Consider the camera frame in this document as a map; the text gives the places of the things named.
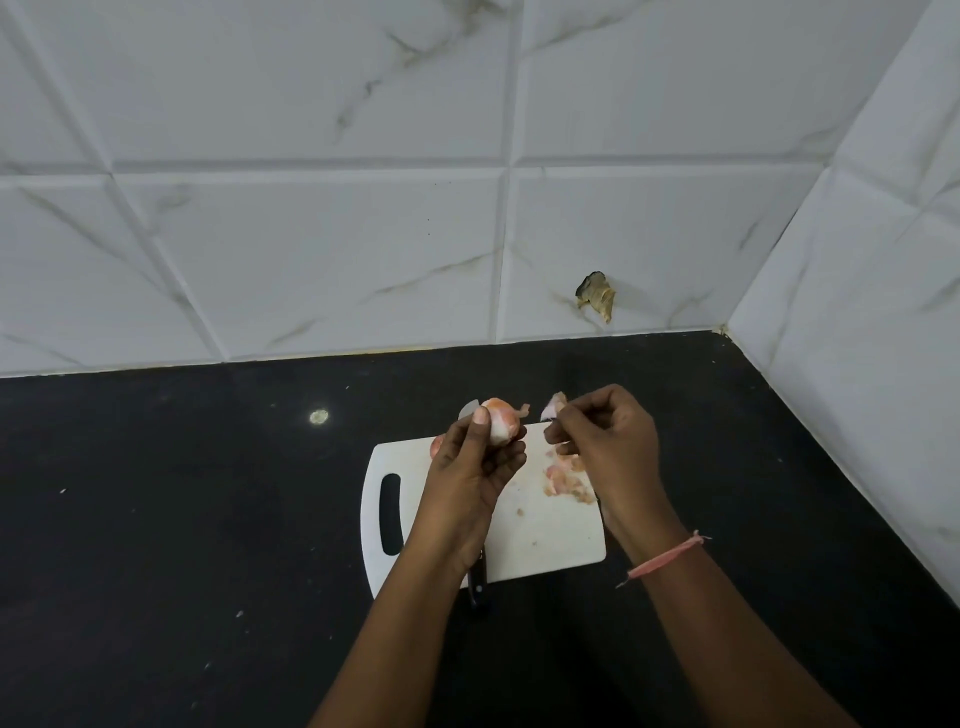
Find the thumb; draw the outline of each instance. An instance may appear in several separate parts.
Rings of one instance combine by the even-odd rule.
[[[460,448],[457,460],[466,463],[471,468],[479,468],[487,452],[487,443],[490,441],[490,410],[486,407],[477,407],[470,418],[470,427],[464,444]]]
[[[567,405],[557,413],[557,419],[579,449],[602,431],[578,407]]]

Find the knife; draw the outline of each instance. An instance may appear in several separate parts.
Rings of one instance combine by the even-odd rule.
[[[489,603],[487,594],[487,548],[480,548],[480,555],[467,572],[467,593],[470,595],[470,606],[473,609],[482,609]]]

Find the cutting board handle hole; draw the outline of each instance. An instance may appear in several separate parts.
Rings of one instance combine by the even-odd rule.
[[[400,476],[387,473],[380,481],[380,545],[388,556],[396,556],[403,548],[400,530]]]

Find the tile wall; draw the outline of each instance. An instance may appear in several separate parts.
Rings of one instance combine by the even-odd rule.
[[[0,0],[0,373],[723,324],[924,6]]]
[[[730,329],[960,603],[960,4],[925,13]]]

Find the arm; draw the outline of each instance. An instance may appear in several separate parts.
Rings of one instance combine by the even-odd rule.
[[[484,407],[446,433],[410,538],[308,728],[423,724],[453,600],[526,460],[524,443],[490,451],[489,438]]]
[[[660,484],[653,419],[622,387],[572,401],[546,431],[579,452],[604,521],[634,564],[689,537]],[[855,725],[701,547],[641,577],[713,725]]]

